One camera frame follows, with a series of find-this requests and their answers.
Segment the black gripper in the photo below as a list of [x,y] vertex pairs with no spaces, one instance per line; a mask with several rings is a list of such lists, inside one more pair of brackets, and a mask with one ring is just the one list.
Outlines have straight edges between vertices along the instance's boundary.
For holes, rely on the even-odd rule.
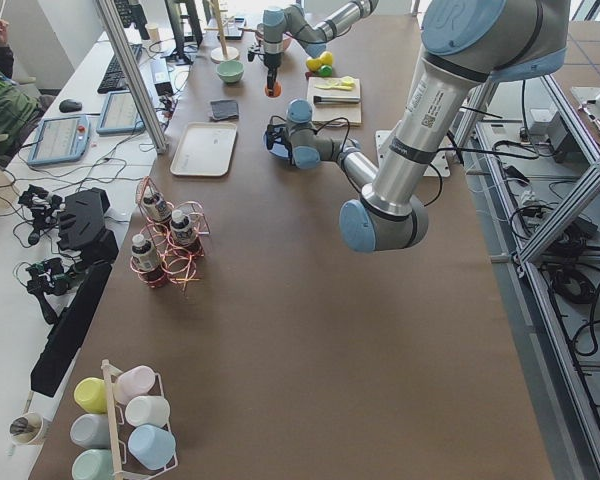
[[253,44],[247,50],[247,61],[253,62],[259,58],[267,69],[266,87],[273,87],[277,83],[277,70],[282,62],[281,44]]
[[287,137],[286,120],[279,115],[272,115],[264,132],[266,149],[279,159],[291,159],[291,144]]

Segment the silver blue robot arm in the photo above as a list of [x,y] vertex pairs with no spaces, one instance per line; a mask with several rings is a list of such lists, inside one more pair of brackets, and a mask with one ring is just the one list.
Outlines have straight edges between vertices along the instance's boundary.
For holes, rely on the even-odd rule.
[[267,69],[265,94],[275,98],[281,93],[277,73],[282,64],[285,35],[292,37],[310,57],[317,58],[326,50],[328,42],[344,35],[357,21],[369,17],[377,5],[378,1],[374,0],[348,1],[315,26],[309,23],[298,5],[265,9],[258,29],[261,34],[259,48],[249,50],[249,60],[259,55]]
[[569,10],[565,1],[432,2],[405,111],[379,166],[344,141],[320,137],[304,99],[289,104],[284,124],[268,125],[266,146],[281,144],[299,169],[338,164],[359,192],[339,214],[350,249],[415,245],[426,234],[428,216],[414,191],[467,94],[488,80],[527,80],[558,70],[566,54]]

